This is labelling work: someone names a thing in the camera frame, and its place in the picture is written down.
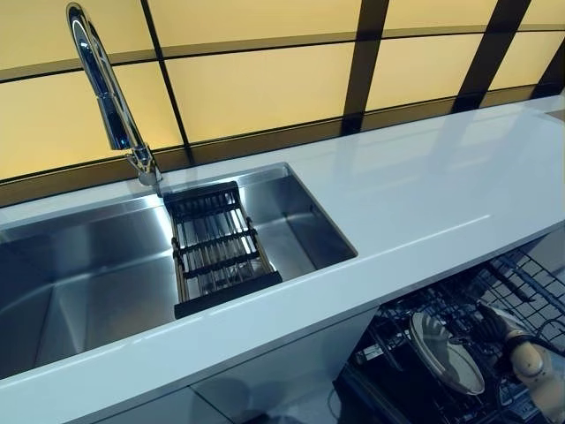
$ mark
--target sink basin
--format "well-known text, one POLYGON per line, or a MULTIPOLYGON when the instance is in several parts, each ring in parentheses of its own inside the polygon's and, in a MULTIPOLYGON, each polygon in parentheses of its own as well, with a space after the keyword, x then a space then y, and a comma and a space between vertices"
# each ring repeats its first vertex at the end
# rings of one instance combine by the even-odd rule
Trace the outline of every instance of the sink basin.
MULTIPOLYGON (((283 281, 356 255, 287 165, 230 181, 283 281)), ((175 320, 172 235, 156 195, 0 230, 0 378, 175 320)))

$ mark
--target illuminated backsplash panel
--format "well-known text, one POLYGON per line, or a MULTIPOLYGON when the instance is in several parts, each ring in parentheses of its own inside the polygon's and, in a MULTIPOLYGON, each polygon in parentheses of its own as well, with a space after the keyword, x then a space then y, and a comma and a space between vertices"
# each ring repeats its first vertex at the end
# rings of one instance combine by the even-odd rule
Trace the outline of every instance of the illuminated backsplash panel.
MULTIPOLYGON (((80 3, 165 170, 563 88, 562 0, 80 3)), ((112 160, 121 154, 106 142, 66 4, 0 3, 0 192, 24 193, 15 201, 129 177, 112 160), (17 185, 84 163, 76 185, 17 185)))

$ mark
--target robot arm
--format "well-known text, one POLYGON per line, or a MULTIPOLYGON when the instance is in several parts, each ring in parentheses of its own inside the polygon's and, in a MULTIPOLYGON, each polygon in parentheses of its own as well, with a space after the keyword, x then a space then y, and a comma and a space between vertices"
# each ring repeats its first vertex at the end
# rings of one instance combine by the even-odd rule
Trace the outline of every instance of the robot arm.
POLYGON ((552 424, 565 423, 565 357, 549 343, 528 334, 512 315, 478 305, 485 318, 474 336, 504 346, 516 377, 531 400, 552 424))

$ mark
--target white cabinet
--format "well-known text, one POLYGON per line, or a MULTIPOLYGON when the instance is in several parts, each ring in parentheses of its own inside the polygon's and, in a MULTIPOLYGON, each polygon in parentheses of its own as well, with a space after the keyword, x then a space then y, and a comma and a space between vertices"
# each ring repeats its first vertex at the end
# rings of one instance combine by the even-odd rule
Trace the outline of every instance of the white cabinet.
POLYGON ((338 322, 191 387, 234 422, 245 422, 332 382, 373 316, 371 310, 338 322))
POLYGON ((214 408, 189 387, 113 415, 98 424, 227 424, 214 408))

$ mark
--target faucet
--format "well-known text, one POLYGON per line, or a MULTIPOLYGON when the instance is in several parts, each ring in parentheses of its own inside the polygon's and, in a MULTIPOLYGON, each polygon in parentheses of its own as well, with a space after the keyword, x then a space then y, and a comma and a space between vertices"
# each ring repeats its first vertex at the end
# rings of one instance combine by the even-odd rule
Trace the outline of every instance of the faucet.
POLYGON ((141 139, 92 20, 77 3, 67 5, 66 17, 80 62, 96 94, 110 148, 129 148, 131 153, 125 157, 137 170, 140 183, 153 186, 159 193, 161 172, 148 144, 141 139))

